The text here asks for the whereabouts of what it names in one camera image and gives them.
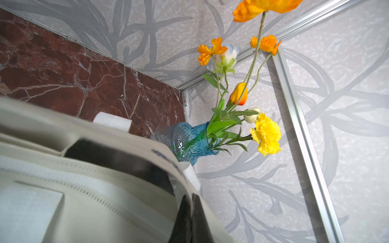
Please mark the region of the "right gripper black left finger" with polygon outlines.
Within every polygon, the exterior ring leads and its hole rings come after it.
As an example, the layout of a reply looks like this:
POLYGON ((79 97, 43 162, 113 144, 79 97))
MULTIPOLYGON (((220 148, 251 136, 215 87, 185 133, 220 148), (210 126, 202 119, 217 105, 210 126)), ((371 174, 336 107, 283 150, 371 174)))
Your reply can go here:
POLYGON ((190 201, 189 197, 184 195, 168 243, 190 243, 191 237, 190 201))

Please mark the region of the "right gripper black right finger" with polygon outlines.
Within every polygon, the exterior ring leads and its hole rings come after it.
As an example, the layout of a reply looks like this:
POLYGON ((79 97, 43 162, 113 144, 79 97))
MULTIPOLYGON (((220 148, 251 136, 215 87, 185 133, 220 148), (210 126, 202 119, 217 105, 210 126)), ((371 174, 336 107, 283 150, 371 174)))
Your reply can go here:
POLYGON ((192 214, 192 242, 193 243, 214 243, 206 215, 197 194, 192 195, 193 214, 192 214))

